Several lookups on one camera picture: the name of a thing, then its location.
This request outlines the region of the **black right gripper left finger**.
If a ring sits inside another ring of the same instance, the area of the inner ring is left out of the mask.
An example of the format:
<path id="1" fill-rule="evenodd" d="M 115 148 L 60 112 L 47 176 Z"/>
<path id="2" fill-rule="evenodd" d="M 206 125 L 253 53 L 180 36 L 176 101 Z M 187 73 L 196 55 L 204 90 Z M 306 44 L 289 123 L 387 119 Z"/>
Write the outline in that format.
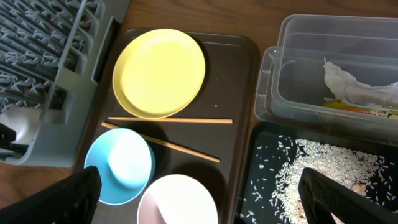
<path id="1" fill-rule="evenodd" d="M 1 224 L 90 224 L 101 192 L 100 173 L 89 166 L 1 209 Z"/>

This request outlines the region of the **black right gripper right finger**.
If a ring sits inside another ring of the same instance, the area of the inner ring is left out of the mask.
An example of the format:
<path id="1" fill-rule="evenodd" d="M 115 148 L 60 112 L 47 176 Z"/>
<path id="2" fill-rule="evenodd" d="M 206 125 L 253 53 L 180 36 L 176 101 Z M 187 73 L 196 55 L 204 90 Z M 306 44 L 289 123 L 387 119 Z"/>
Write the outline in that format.
<path id="1" fill-rule="evenodd" d="M 304 168 L 298 192 L 309 224 L 397 223 L 397 214 L 311 168 Z"/>

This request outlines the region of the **light blue bowl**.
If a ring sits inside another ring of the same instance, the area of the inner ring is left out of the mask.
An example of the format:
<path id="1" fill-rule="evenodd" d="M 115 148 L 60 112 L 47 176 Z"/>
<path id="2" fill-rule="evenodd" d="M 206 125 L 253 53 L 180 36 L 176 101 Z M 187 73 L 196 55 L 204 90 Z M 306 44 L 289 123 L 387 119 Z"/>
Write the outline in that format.
<path id="1" fill-rule="evenodd" d="M 84 167 L 95 166 L 101 178 L 99 201 L 124 205 L 134 200 L 153 178 L 155 156 L 137 132 L 111 129 L 90 146 Z"/>

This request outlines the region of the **small pale green cup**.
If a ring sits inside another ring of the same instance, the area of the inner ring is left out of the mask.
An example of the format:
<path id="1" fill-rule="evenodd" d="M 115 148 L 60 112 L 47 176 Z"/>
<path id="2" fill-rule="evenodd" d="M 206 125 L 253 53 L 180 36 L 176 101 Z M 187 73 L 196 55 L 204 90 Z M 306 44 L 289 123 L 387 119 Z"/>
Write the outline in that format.
<path id="1" fill-rule="evenodd" d="M 15 132 L 16 136 L 8 140 L 12 144 L 29 145 L 35 139 L 40 126 L 42 110 L 31 107 L 13 107 L 1 114 L 1 124 Z M 45 123 L 62 123 L 64 114 L 62 110 L 49 109 L 44 117 Z M 52 137 L 40 142 L 46 147 Z"/>

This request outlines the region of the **pink white bowl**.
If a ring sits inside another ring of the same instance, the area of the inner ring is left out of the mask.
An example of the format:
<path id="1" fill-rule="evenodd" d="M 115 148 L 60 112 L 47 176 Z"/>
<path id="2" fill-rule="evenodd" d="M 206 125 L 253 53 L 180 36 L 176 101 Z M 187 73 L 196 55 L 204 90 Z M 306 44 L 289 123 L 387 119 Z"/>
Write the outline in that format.
<path id="1" fill-rule="evenodd" d="M 217 224 L 218 211 L 207 188 L 182 174 L 166 175 L 144 192 L 138 224 Z"/>

